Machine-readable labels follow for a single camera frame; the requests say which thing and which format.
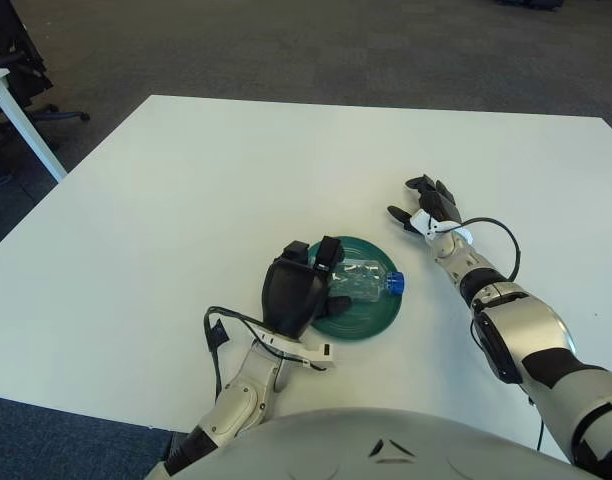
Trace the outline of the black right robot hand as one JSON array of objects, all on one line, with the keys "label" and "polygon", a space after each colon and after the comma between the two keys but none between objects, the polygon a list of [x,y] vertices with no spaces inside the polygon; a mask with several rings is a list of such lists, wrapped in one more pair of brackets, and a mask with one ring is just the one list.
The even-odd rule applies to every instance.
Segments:
[{"label": "black right robot hand", "polygon": [[424,211],[428,218],[426,225],[418,230],[412,223],[414,215],[397,206],[388,206],[387,212],[399,222],[405,231],[425,236],[432,228],[432,222],[453,222],[461,224],[462,219],[452,193],[445,187],[440,180],[432,180],[427,175],[409,179],[405,182],[405,187],[412,192],[419,194],[419,209],[416,213]]}]

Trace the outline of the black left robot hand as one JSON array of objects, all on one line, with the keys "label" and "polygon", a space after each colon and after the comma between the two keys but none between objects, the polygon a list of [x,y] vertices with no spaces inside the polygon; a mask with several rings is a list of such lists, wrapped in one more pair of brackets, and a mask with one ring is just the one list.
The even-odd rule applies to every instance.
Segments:
[{"label": "black left robot hand", "polygon": [[262,322],[271,331],[299,339],[313,321],[345,313],[352,299],[330,294],[335,267],[344,259],[341,240],[325,236],[315,261],[309,262],[309,245],[293,241],[269,266],[262,288]]}]

